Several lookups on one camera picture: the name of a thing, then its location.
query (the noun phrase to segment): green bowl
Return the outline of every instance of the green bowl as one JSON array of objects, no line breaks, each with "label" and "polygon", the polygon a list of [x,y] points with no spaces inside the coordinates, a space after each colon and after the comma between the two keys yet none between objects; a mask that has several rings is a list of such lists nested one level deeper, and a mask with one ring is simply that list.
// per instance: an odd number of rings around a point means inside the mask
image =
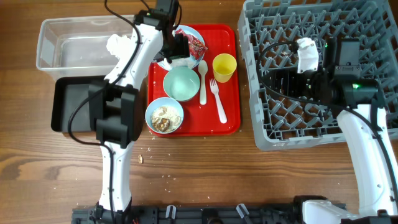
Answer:
[{"label": "green bowl", "polygon": [[163,89],[167,96],[180,102],[191,100],[199,88],[200,79],[197,73],[188,67],[173,68],[163,80]]}]

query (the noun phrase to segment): cup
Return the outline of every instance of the cup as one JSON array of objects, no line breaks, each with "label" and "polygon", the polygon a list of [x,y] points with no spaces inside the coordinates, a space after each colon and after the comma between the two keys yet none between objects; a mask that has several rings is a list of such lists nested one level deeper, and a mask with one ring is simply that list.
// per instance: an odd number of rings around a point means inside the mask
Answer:
[{"label": "cup", "polygon": [[236,59],[230,54],[219,54],[213,60],[214,78],[220,82],[227,82],[236,70]]}]

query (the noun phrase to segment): fork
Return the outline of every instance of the fork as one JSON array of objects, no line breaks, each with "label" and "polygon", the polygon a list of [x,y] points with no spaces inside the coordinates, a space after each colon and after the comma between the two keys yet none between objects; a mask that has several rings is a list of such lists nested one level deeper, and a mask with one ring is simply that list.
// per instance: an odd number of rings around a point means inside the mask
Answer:
[{"label": "fork", "polygon": [[220,121],[223,124],[225,124],[226,123],[226,115],[224,112],[223,105],[221,104],[220,96],[218,96],[218,85],[214,78],[210,79],[210,90],[216,98],[218,116],[220,117]]}]

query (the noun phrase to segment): wooden tabletop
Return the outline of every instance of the wooden tabletop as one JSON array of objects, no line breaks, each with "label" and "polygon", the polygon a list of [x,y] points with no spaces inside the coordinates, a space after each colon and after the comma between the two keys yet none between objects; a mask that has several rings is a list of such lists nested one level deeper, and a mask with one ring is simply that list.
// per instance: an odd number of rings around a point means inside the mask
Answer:
[{"label": "wooden tabletop", "polygon": [[[51,130],[55,82],[35,67],[37,39],[44,19],[108,12],[100,0],[29,2],[0,3],[0,223],[69,223],[73,208],[94,205],[100,197],[101,152]],[[180,2],[182,24],[224,23],[238,39],[242,1]],[[109,6],[120,14],[144,8],[137,0]],[[255,146],[239,48],[238,56],[239,131],[152,139],[145,127],[131,159],[133,205],[259,205],[323,195],[356,213],[358,188],[346,143],[275,152]],[[79,137],[95,138],[93,133]]]}]

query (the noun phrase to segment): red candy wrapper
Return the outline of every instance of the red candy wrapper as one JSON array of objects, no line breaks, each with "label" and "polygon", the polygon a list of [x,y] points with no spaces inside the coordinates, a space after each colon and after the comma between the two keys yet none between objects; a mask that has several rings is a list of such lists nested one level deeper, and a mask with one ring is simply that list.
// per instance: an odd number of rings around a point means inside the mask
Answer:
[{"label": "red candy wrapper", "polygon": [[207,50],[207,47],[194,35],[186,34],[182,29],[175,31],[176,34],[182,34],[188,37],[189,52],[195,59],[199,59]]}]

